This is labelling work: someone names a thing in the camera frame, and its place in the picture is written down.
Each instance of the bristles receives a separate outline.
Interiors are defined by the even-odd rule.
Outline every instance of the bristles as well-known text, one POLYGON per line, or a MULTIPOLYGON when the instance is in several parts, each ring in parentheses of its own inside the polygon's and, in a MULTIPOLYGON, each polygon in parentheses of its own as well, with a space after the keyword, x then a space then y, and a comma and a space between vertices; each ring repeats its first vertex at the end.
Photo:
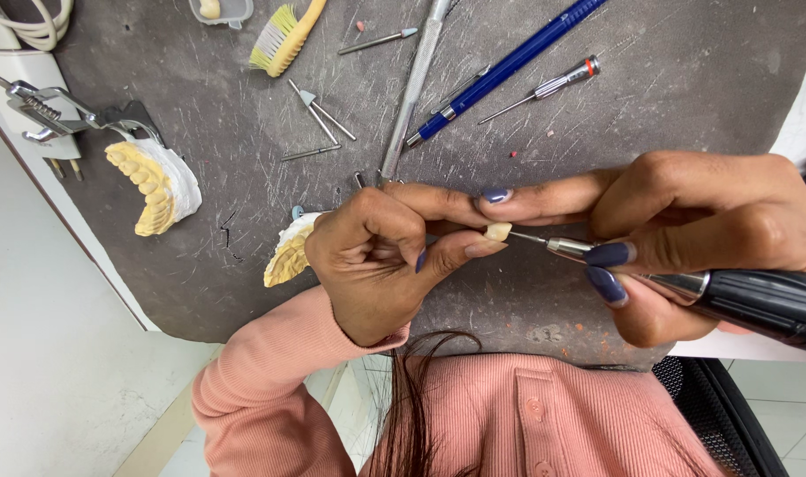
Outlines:
POLYGON ((267 70, 270 61, 276 55, 276 50, 281 47, 285 37, 297 25, 297 17, 294 15, 293 5, 282 5, 270 17, 265 28, 261 30, 259 39, 255 41, 253 53, 249 57, 249 67, 251 70, 267 70))

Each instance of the gray work surface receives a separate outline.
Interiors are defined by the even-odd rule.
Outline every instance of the gray work surface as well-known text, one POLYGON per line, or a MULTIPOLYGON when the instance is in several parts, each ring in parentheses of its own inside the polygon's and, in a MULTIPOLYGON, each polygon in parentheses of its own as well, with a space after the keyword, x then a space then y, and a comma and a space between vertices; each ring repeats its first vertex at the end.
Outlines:
MULTIPOLYGON (((296 2, 298 15, 308 3, 296 2)), ((444 93, 496 64, 570 3, 461 0, 445 23, 410 131, 444 93)), ((295 204, 326 210, 346 200, 355 191, 354 170, 375 183, 419 36, 344 57, 336 51, 418 27, 429 4, 330 0, 277 79, 249 71, 247 59, 278 4, 257 1, 242 30, 198 23, 184 0, 76 4, 55 51, 71 91, 99 108, 143 101, 203 193, 199 211, 167 233, 135 235, 143 197, 102 152, 121 141, 114 132, 80 134, 86 180, 64 181, 143 310, 166 333, 224 342, 317 284, 307 271, 263 287, 276 233, 295 204), (359 34, 357 20, 366 32, 359 34), (344 148, 279 162, 330 144, 288 78, 317 94, 359 140, 333 129, 344 148)), ((610 0, 431 141, 405 151, 399 178, 476 194, 627 164, 658 148, 764 153, 805 71, 806 0, 610 0), (592 53, 599 76, 476 125, 592 53)), ((581 226, 536 233, 585 235, 581 226)), ((581 265, 536 244, 509 243, 436 287, 412 323, 413 336, 461 329, 479 336, 486 352, 641 369, 670 349, 624 343, 581 265)), ((471 351, 460 342, 444 353, 471 351)))

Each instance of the plastic container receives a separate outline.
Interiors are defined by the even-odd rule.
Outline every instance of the plastic container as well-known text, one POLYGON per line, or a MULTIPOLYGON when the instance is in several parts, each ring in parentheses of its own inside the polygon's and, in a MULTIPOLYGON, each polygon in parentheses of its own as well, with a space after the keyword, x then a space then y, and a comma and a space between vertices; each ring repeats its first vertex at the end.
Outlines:
POLYGON ((191 11, 200 23, 219 25, 228 23, 230 28, 241 29, 241 22, 253 14, 253 0, 220 0, 220 18, 208 19, 199 14, 199 0, 188 0, 191 11))

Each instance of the hand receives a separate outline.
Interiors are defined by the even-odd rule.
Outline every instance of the hand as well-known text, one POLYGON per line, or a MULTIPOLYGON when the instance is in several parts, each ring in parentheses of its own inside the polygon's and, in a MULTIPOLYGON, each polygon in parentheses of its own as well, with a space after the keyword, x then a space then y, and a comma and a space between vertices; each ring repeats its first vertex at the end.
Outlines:
POLYGON ((366 347, 410 322, 432 287, 461 265, 503 250, 469 228, 491 223, 469 195, 393 182, 318 217, 305 255, 341 330, 366 347), (443 236, 427 247, 427 233, 443 236))
POLYGON ((639 347, 696 340, 718 321, 673 305, 630 273, 806 270, 806 185, 778 155, 648 153, 626 168, 486 189, 479 206, 521 225, 587 219, 594 238, 614 239, 588 252, 586 275, 623 339, 639 347))

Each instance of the white cable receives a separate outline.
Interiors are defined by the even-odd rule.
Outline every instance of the white cable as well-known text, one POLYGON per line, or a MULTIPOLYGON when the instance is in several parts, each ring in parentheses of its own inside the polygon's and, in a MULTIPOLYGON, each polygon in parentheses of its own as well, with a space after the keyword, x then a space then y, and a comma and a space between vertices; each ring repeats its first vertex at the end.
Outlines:
POLYGON ((32 0, 32 3, 41 12, 43 23, 20 23, 0 16, 0 25, 14 30, 17 37, 32 48, 51 51, 58 44, 58 40, 67 33, 73 0, 61 0, 61 12, 55 18, 50 15, 42 0, 32 0))

